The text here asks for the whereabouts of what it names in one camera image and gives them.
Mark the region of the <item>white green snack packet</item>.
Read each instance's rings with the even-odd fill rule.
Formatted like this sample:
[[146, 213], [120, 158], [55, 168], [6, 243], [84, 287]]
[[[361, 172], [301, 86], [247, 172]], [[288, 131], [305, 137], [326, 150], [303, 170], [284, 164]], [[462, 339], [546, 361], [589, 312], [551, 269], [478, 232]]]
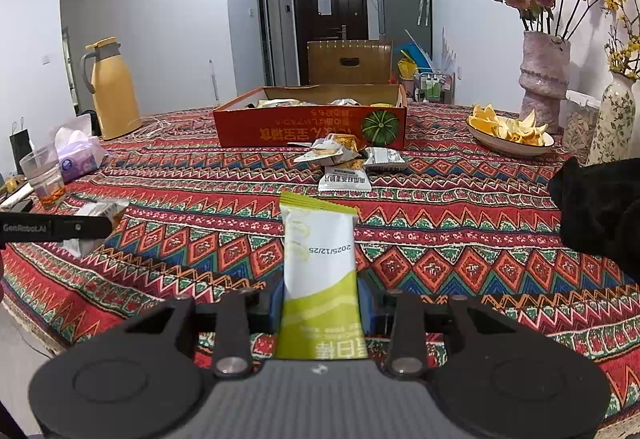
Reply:
[[284, 192], [282, 360], [360, 360], [368, 356], [359, 311], [355, 208]]

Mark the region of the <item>clear plastic cup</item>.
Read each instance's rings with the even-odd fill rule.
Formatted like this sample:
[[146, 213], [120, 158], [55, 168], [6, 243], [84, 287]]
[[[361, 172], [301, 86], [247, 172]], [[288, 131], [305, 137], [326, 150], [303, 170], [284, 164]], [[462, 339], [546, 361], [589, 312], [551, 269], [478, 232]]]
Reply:
[[37, 148], [20, 160], [29, 185], [45, 210], [54, 209], [65, 195], [58, 152], [53, 143]]

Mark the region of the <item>small black paper bag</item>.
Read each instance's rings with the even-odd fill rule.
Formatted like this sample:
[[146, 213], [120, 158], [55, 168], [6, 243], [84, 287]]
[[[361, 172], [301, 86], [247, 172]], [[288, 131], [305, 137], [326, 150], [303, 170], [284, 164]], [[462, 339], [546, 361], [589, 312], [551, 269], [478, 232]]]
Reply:
[[21, 160], [32, 151], [32, 141], [28, 130], [24, 126], [24, 118], [12, 122], [11, 136], [9, 137], [14, 164], [17, 174], [23, 174]]

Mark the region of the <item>purple tissue pack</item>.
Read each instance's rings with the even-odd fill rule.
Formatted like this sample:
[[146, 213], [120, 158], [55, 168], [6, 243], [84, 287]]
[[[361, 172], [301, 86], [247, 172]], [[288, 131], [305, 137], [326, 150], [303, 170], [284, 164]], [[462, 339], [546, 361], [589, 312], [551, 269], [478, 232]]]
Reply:
[[100, 138], [93, 134], [90, 114], [77, 116], [56, 128], [53, 144], [65, 184], [98, 170], [106, 156]]

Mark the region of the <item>colourful patterned tablecloth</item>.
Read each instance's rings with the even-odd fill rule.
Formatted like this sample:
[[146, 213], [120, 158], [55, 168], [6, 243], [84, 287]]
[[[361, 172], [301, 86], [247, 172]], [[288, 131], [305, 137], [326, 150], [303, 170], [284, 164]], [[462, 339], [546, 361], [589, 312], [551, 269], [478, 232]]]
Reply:
[[[335, 193], [359, 212], [357, 268], [382, 289], [480, 298], [596, 362], [612, 396], [602, 433], [639, 429], [639, 287], [613, 261], [563, 246], [547, 185], [561, 151], [517, 160], [478, 145], [464, 107], [408, 110], [408, 169]], [[283, 266], [279, 197], [314, 195], [321, 170], [294, 148], [224, 148], [211, 110], [148, 118], [107, 143], [101, 169], [75, 181], [61, 210], [126, 199], [115, 232], [76, 258], [54, 244], [3, 251], [4, 305], [47, 347], [64, 350], [160, 300], [212, 303], [262, 287]]]

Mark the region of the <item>silver snack packet right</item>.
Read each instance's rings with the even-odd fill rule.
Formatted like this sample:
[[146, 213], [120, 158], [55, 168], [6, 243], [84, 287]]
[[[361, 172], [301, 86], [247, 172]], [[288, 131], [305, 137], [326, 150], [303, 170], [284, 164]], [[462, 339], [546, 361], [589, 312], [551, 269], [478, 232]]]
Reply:
[[367, 170], [405, 170], [409, 163], [392, 148], [369, 146], [364, 150], [367, 158], [363, 167]]

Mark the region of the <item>red cardboard snack box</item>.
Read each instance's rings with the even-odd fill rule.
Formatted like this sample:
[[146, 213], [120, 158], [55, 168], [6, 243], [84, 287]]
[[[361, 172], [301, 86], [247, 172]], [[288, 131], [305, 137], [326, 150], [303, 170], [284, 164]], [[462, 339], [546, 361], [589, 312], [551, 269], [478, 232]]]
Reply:
[[223, 147], [312, 143], [331, 133], [360, 146], [405, 147], [408, 99], [400, 84], [262, 87], [213, 111]]

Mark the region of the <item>black cloth bag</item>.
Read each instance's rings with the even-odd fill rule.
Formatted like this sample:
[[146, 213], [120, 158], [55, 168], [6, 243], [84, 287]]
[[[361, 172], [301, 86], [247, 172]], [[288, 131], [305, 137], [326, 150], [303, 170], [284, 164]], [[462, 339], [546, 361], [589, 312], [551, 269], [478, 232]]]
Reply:
[[608, 258], [639, 280], [638, 159], [583, 166], [572, 157], [549, 181], [548, 191], [561, 213], [564, 246]]

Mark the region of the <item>brown cardboard box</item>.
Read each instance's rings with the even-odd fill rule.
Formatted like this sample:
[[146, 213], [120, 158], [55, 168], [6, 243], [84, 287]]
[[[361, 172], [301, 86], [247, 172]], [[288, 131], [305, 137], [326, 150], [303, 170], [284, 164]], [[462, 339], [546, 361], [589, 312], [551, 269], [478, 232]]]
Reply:
[[309, 84], [388, 84], [392, 50], [381, 40], [309, 41]]

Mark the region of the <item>floral storage jar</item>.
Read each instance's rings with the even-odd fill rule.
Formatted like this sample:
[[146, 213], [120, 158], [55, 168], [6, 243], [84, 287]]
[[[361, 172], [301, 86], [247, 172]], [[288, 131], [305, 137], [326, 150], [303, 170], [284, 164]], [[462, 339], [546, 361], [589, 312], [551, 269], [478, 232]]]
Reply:
[[600, 101], [590, 95], [568, 90], [565, 98], [565, 127], [562, 145], [582, 165], [587, 162], [600, 112]]

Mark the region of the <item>white floral slim vase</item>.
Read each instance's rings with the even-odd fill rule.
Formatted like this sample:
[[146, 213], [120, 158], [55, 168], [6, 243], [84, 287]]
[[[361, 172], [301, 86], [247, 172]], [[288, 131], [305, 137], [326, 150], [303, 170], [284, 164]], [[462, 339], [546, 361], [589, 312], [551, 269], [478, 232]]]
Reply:
[[612, 73], [606, 87], [594, 129], [587, 165], [618, 162], [629, 156], [636, 101], [632, 93], [634, 81], [620, 73]]

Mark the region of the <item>pink ceramic flower vase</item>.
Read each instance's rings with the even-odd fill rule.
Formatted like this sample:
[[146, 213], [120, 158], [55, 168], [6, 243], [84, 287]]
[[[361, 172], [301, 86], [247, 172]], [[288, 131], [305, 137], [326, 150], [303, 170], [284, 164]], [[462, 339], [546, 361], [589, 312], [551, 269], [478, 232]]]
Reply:
[[560, 129], [560, 106], [570, 84], [570, 42], [543, 32], [524, 32], [518, 84], [524, 89], [520, 119], [536, 114], [548, 133]]

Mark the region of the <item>dark entrance door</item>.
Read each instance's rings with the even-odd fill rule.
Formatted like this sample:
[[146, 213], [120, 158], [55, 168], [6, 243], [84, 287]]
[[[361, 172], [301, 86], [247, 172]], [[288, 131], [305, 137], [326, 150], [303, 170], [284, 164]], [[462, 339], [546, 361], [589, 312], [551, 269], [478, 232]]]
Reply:
[[293, 0], [298, 75], [309, 84], [307, 43], [368, 40], [367, 0]]

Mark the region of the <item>grey refrigerator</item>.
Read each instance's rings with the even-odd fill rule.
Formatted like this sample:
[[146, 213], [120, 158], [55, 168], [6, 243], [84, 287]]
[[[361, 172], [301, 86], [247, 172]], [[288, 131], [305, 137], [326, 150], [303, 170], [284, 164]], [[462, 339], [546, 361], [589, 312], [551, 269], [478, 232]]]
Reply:
[[430, 0], [424, 0], [422, 12], [419, 12], [420, 0], [378, 0], [380, 38], [390, 41], [394, 47], [414, 39], [428, 55], [432, 55], [431, 11], [425, 9], [429, 4]]

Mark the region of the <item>yellow blossom branches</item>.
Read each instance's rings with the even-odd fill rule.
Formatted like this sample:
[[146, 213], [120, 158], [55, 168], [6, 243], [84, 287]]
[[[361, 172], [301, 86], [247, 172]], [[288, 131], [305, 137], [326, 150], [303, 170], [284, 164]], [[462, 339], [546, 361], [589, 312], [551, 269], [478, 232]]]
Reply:
[[603, 0], [605, 16], [611, 20], [604, 50], [611, 72], [633, 82], [639, 80], [639, 0]]

